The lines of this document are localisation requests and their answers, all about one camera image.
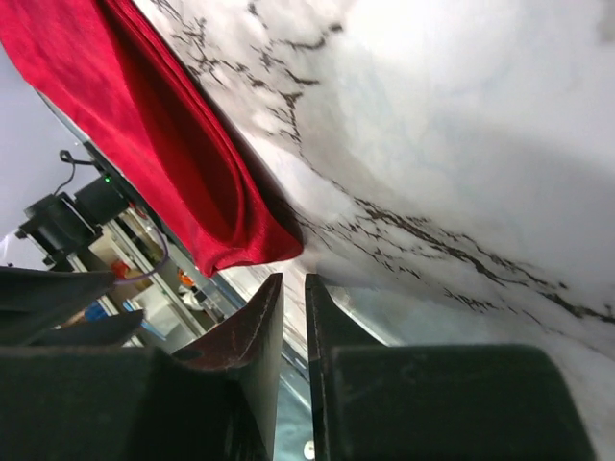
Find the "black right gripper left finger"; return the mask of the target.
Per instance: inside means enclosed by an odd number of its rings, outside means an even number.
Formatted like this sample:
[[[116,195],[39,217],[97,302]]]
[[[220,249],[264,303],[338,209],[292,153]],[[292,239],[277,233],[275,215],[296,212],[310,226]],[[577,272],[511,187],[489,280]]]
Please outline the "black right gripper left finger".
[[[176,352],[1,345],[5,460],[269,460],[283,278]]]

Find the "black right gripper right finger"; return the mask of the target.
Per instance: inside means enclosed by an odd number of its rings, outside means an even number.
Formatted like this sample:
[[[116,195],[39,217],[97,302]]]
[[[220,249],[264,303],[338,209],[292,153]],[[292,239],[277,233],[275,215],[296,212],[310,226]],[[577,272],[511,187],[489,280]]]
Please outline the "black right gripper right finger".
[[[592,460],[564,378],[522,345],[388,347],[305,280],[319,460]]]

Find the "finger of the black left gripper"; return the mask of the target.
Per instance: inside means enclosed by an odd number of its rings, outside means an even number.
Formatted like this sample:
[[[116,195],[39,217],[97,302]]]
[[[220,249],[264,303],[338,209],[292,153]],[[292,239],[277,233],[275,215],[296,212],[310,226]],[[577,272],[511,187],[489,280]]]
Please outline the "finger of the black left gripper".
[[[105,295],[110,271],[66,273],[1,268],[1,342],[31,344]]]
[[[83,322],[69,328],[52,329],[32,343],[37,347],[122,346],[139,330],[144,319],[141,310]]]

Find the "red cloth napkin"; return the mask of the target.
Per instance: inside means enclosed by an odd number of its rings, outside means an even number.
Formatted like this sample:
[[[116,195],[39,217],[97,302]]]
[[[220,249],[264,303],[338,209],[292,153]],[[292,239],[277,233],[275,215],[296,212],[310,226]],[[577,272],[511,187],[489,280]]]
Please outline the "red cloth napkin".
[[[5,1],[1,42],[206,275],[303,249],[180,61],[131,1]]]

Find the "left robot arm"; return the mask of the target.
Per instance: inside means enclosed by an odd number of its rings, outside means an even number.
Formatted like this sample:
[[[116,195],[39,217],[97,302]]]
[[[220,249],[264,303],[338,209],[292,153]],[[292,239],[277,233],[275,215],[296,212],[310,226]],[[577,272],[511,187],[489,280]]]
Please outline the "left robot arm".
[[[102,177],[79,190],[75,199],[58,188],[24,210],[28,220],[17,237],[34,239],[50,268],[1,268],[3,347],[123,345],[135,335],[143,321],[140,311],[64,326],[118,282],[108,268],[70,272],[68,258],[89,254],[89,246],[102,236],[102,225],[127,207]]]

